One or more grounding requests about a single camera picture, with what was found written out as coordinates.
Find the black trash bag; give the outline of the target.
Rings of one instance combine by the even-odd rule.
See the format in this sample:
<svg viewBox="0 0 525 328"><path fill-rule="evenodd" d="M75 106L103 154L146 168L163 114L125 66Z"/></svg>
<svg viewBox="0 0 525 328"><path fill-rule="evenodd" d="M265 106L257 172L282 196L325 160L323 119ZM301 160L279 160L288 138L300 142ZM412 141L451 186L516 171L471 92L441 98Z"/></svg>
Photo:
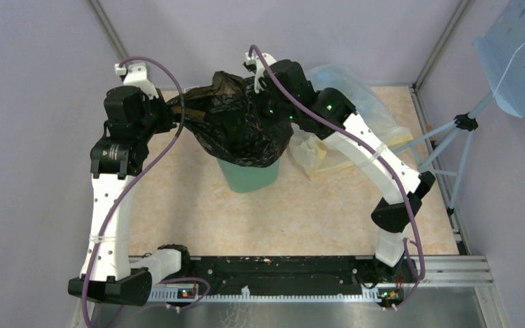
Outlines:
<svg viewBox="0 0 525 328"><path fill-rule="evenodd" d="M212 83L166 101L184 127L211 156L242 167L268 167L286 150L293 135L289 122L264 123L254 95L247 93L252 79L224 71Z"/></svg>

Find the clear plastic bag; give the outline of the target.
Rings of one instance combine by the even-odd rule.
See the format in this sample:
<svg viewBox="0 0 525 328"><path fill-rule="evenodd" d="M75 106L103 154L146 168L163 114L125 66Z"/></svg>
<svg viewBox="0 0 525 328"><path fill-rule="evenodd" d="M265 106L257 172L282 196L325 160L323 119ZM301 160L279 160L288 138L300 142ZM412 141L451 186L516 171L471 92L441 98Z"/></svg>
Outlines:
<svg viewBox="0 0 525 328"><path fill-rule="evenodd" d="M342 92L355 106L372 132L390 149L396 149L413 139L406 126L394 120L391 110L376 96L367 82L352 69L338 64L326 64L304 71L316 91L332 87ZM353 166L353 162L337 149L327 146L317 136L293 124L293 136L288 150L294 162L309 179L336 174Z"/></svg>

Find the green plastic trash bin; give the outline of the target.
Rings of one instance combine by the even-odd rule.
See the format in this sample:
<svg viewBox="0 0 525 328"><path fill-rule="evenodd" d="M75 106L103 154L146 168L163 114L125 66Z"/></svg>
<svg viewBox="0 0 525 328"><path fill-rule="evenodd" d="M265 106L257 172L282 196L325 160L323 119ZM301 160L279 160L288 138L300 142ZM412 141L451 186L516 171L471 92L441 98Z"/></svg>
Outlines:
<svg viewBox="0 0 525 328"><path fill-rule="evenodd" d="M231 190L248 193L273 184L279 176L280 161L268 167L244 167L217 159L222 174Z"/></svg>

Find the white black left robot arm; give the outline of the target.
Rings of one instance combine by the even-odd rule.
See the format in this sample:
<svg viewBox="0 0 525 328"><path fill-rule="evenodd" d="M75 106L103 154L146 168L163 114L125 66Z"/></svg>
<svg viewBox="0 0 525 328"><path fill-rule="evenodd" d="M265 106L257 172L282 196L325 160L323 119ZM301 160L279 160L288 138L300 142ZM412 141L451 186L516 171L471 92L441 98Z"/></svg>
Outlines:
<svg viewBox="0 0 525 328"><path fill-rule="evenodd" d="M103 107L103 134L90 150L94 203L87 253L67 290L95 303L142 306L161 279L159 271L179 283L192 272L190 261L176 249L162 249L136 266L129 262L135 188L160 160L144 163L148 143L156 134L180 132L180 116L167 106L161 90L145 93L131 85L109 90Z"/></svg>

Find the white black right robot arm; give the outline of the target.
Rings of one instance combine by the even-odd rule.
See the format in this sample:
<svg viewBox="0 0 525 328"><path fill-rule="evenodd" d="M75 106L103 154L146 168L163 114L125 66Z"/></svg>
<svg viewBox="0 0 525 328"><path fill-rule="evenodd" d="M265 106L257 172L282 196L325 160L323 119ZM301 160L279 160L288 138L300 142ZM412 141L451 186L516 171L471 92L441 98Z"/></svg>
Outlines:
<svg viewBox="0 0 525 328"><path fill-rule="evenodd" d="M415 221L435 176L410 168L393 153L340 89L324 83L313 86L295 61L277 61L270 55L266 59L268 70L258 56L243 62L254 75L248 92L261 118L298 125L341 152L381 191L382 198L371 214L378 227L373 271L381 281L391 282L401 273L399 261L406 254L403 232Z"/></svg>

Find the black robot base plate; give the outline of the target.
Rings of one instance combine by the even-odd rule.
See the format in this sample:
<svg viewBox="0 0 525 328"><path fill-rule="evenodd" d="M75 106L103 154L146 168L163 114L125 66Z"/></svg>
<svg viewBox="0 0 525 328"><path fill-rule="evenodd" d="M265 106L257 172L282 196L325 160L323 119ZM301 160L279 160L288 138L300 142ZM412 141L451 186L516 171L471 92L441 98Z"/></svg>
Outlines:
<svg viewBox="0 0 525 328"><path fill-rule="evenodd" d="M358 295L414 283L409 266L401 260L390 268L374 256L204 256L183 260L168 278L198 277L210 296Z"/></svg>

